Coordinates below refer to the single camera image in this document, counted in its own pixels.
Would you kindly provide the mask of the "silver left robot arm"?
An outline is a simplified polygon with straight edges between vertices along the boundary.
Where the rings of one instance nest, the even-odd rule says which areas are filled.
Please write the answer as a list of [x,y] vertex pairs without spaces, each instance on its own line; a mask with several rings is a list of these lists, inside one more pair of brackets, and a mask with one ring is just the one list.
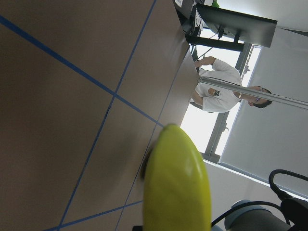
[[274,203],[240,200],[224,218],[227,231],[287,231],[291,225],[276,217],[267,207],[278,208]]

